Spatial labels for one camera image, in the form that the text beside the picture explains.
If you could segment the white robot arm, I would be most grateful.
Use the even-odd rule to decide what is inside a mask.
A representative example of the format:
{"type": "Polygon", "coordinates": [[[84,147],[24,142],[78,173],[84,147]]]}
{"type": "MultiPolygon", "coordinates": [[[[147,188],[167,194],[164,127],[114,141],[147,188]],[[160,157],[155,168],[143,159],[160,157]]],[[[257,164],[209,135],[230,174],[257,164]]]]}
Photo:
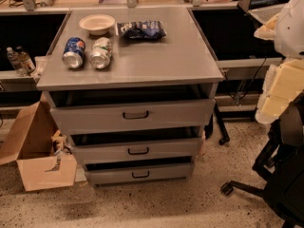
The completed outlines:
{"type": "Polygon", "coordinates": [[[269,66],[256,107],[256,120],[270,124],[304,90],[304,0],[290,0],[254,35],[272,39],[282,55],[279,65],[269,66]]]}

